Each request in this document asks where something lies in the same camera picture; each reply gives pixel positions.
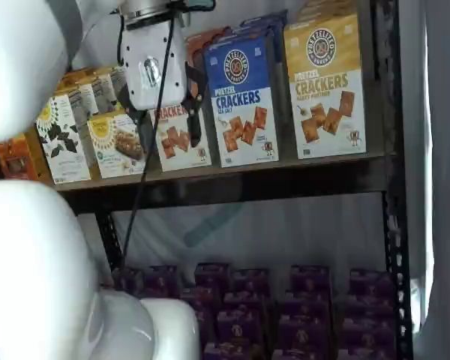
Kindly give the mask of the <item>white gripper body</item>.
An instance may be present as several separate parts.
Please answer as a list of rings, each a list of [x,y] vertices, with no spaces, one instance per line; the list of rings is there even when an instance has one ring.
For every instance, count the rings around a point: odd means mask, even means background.
[[[138,110],[185,99],[186,51],[176,16],[162,14],[125,25],[121,43],[130,101]]]

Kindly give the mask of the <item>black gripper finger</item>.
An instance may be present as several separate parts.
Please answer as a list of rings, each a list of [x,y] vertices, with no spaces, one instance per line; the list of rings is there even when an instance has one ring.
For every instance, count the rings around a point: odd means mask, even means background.
[[[196,84],[196,94],[188,88],[183,100],[183,107],[187,111],[187,129],[190,136],[190,145],[192,148],[195,148],[202,137],[200,110],[206,92],[206,75],[195,67],[190,66],[187,62],[185,62],[185,74],[189,83]]]
[[[127,115],[133,120],[133,122],[141,126],[145,123],[146,120],[146,111],[138,110],[131,102],[130,93],[128,91],[128,85],[125,84],[122,86],[121,90],[117,95],[117,99],[121,107],[127,113]]]

